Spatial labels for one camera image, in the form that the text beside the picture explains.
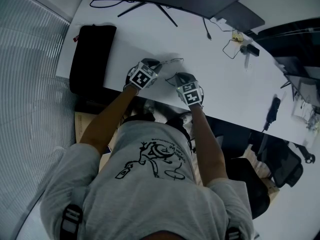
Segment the cable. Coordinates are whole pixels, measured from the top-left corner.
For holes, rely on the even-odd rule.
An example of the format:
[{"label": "cable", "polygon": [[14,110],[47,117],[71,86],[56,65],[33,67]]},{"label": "cable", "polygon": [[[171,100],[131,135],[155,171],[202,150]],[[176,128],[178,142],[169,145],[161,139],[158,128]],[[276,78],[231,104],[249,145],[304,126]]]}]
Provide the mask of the cable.
[{"label": "cable", "polygon": [[222,49],[222,51],[224,52],[224,54],[227,55],[231,60],[233,60],[233,59],[237,56],[237,54],[241,51],[241,48],[237,51],[237,53],[236,53],[233,57],[230,57],[230,56],[225,52],[225,48],[228,46],[228,44],[230,43],[230,41],[237,42],[237,43],[241,43],[241,41],[236,41],[236,40],[230,39],[230,40],[228,41],[228,43],[225,45],[225,47],[223,47],[223,49]]},{"label": "cable", "polygon": [[112,5],[98,7],[98,6],[93,6],[93,5],[92,5],[92,3],[95,2],[95,1],[97,1],[97,0],[92,0],[92,1],[91,1],[91,3],[89,4],[90,7],[92,7],[92,8],[110,8],[110,7],[117,6],[117,5],[121,4],[122,2],[124,2],[124,1],[120,1],[120,2],[117,2],[117,3],[112,4]]},{"label": "cable", "polygon": [[91,3],[89,4],[90,7],[92,8],[110,8],[110,7],[114,7],[114,6],[117,6],[123,2],[127,2],[127,3],[135,3],[135,1],[120,1],[120,2],[117,2],[115,4],[112,4],[112,5],[108,5],[108,6],[102,6],[102,7],[99,7],[99,6],[93,6],[92,3],[95,2],[95,1],[105,1],[105,0],[92,0]]},{"label": "cable", "polygon": [[205,22],[205,18],[202,18],[203,19],[203,24],[204,24],[204,27],[205,27],[205,30],[206,30],[206,37],[211,41],[212,38],[211,38],[211,35],[208,31],[208,28],[207,28],[207,25],[206,25],[206,22]]},{"label": "cable", "polygon": [[218,28],[219,28],[222,32],[232,32],[232,31],[234,31],[234,29],[232,29],[232,30],[222,30],[222,28],[221,28],[217,23],[215,23],[215,22],[211,21],[211,19],[209,19],[209,21],[210,21],[211,23],[213,23],[213,24],[217,25],[217,26],[218,26]]},{"label": "cable", "polygon": [[167,78],[167,79],[165,78],[164,80],[165,80],[169,85],[172,85],[173,87],[176,87],[174,84],[170,83],[169,80],[171,80],[172,78],[174,78],[177,73],[178,73],[178,72],[176,72],[172,77]]}]

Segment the white tabletop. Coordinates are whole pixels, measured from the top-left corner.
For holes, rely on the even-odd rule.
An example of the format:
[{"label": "white tabletop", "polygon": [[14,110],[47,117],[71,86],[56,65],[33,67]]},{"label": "white tabletop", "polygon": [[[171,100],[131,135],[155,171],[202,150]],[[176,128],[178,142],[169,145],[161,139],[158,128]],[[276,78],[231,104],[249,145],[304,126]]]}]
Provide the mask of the white tabletop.
[{"label": "white tabletop", "polygon": [[[119,13],[133,4],[123,2],[115,7],[97,9],[91,8],[90,2],[82,0],[73,18],[61,50],[57,76],[69,78],[77,47],[73,38],[83,25],[114,25],[117,30],[108,58],[104,87],[122,91],[128,70],[143,58],[160,61],[184,58],[182,66],[180,63],[164,66],[155,84],[142,90],[139,96],[187,109],[176,89],[164,78],[173,76],[176,71],[188,72],[197,78],[204,90],[203,111],[207,116],[262,131],[273,97],[277,95],[284,99],[277,120],[266,133],[296,144],[312,145],[314,138],[310,138],[306,124],[291,117],[294,108],[291,87],[280,89],[286,78],[275,65],[273,57],[257,43],[252,44],[260,49],[260,56],[251,55],[246,69],[242,53],[230,59],[222,52],[231,39],[231,32],[222,32],[206,21],[212,37],[210,41],[199,16],[164,8],[177,23],[178,27],[175,27],[153,4],[118,18]],[[238,44],[230,42],[226,52],[233,56],[238,49]]]}]

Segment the backpack strap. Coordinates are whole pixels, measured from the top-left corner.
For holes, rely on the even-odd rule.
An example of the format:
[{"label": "backpack strap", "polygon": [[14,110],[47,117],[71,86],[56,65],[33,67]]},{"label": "backpack strap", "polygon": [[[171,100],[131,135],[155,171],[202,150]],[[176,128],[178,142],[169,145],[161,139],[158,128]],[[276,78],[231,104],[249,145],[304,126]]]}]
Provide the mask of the backpack strap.
[{"label": "backpack strap", "polygon": [[225,233],[225,240],[241,240],[241,232],[236,227],[230,227]]},{"label": "backpack strap", "polygon": [[83,219],[82,207],[86,193],[87,187],[85,186],[73,190],[71,203],[63,211],[60,240],[77,240],[79,227]]}]

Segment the gray t-shirt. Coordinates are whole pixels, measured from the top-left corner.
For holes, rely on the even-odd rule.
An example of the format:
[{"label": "gray t-shirt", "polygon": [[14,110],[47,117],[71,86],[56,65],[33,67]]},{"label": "gray t-shirt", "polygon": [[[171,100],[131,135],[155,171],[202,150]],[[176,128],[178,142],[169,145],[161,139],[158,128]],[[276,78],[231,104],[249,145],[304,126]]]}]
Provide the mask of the gray t-shirt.
[{"label": "gray t-shirt", "polygon": [[129,121],[118,129],[112,156],[88,144],[64,154],[42,200],[41,218],[59,239],[62,214],[76,188],[86,187],[78,239],[139,240],[158,231],[187,240],[224,240],[229,227],[252,239],[246,184],[216,179],[195,184],[186,137],[162,123]]}]

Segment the hand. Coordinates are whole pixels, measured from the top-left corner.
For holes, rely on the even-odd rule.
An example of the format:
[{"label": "hand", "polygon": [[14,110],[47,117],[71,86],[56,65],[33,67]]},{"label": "hand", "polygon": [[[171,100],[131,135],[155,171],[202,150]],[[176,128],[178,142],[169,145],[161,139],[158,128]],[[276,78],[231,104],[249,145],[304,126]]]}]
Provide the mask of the hand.
[{"label": "hand", "polygon": [[160,61],[152,58],[144,58],[135,67],[131,68],[125,80],[125,84],[132,83],[139,90],[148,88],[158,79],[162,68]]},{"label": "hand", "polygon": [[204,91],[193,74],[177,73],[175,75],[177,93],[180,99],[187,105],[198,104],[202,106]]}]

